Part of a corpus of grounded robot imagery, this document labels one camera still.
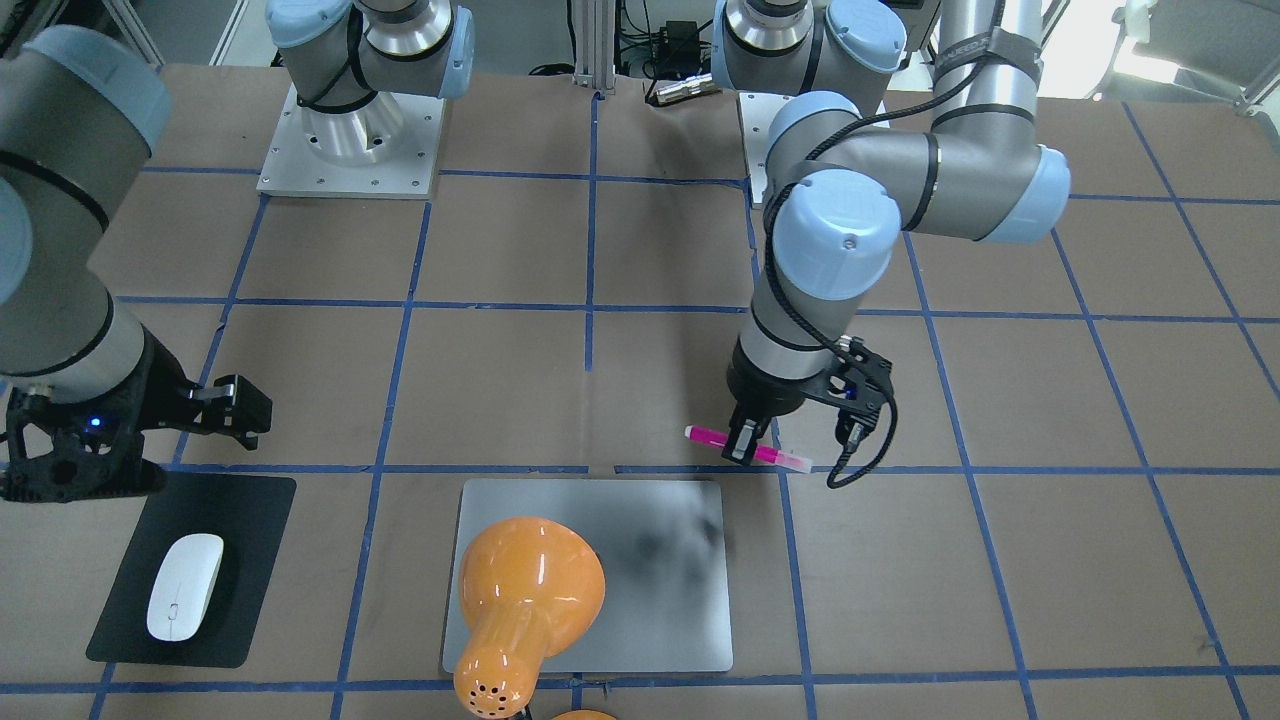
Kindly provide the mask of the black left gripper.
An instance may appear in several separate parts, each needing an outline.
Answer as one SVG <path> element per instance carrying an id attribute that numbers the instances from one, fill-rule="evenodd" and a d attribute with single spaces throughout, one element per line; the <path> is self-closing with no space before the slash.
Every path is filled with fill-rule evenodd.
<path id="1" fill-rule="evenodd" d="M 736 342 L 726 372 L 726 382 L 735 406 L 722 448 L 722 459 L 741 466 L 755 460 L 760 427 L 769 423 L 768 437 L 772 446 L 783 443 L 780 416 L 794 413 L 804 405 L 805 396 L 797 391 L 797 380 L 780 379 L 758 368 Z"/>

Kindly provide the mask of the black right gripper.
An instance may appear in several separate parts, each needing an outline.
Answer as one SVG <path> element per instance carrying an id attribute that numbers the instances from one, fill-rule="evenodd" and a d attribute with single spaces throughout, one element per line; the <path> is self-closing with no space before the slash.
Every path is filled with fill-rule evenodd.
<path id="1" fill-rule="evenodd" d="M 271 429 L 273 401 L 248 378 L 232 374 L 210 386 L 186 377 L 177 357 L 146 328 L 134 369 L 100 398 L 100 454 L 111 462 L 142 456 L 143 430 L 186 429 L 225 436 L 246 451 Z"/>

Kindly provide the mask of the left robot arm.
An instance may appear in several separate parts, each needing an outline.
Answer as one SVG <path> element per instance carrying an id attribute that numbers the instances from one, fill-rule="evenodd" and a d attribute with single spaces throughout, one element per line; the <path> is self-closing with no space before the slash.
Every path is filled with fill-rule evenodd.
<path id="1" fill-rule="evenodd" d="M 723 456 L 748 465 L 777 418 L 808 400 L 838 411 L 854 451 L 890 404 L 890 363 L 844 347 L 860 301 L 902 232 L 1030 243 L 1069 197 L 1066 158 L 1036 141 L 1042 76 L 1037 1 L 945 1 L 924 131 L 881 110 L 908 51 L 882 1 L 721 1 L 714 82 L 787 102 L 768 129 L 765 247 L 727 370 L 735 400 Z"/>

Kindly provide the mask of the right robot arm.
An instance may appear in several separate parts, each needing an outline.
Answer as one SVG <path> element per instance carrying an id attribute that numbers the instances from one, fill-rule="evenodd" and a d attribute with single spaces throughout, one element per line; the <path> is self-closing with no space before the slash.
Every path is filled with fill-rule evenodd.
<path id="1" fill-rule="evenodd" d="M 160 427 L 154 462 L 339 468 L 425 464 L 434 439 L 402 407 L 420 389 L 392 356 L 413 304 L 436 143 L 436 100 L 365 91 L 364 149 L 339 158 L 333 113 L 294 104 L 279 70 L 255 83 L 157 72 L 76 26 L 3 60 L 3 379 L 45 380 L 54 407 L 102 452 L 145 342 L 164 398 L 244 373 L 275 402 L 261 452 Z"/>

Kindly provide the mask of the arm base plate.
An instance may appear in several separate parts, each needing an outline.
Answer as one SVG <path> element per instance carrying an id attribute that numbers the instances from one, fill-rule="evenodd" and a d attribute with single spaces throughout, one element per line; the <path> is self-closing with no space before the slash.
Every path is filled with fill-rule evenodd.
<path id="1" fill-rule="evenodd" d="M 273 197 L 428 200 L 447 101 L 379 94 L 346 114 L 302 108 L 289 88 L 259 173 Z"/>
<path id="2" fill-rule="evenodd" d="M 740 92 L 737 96 L 742 151 L 754 209 L 763 208 L 768 186 L 765 159 L 771 147 L 771 124 L 790 99 L 787 95 L 763 92 Z"/>

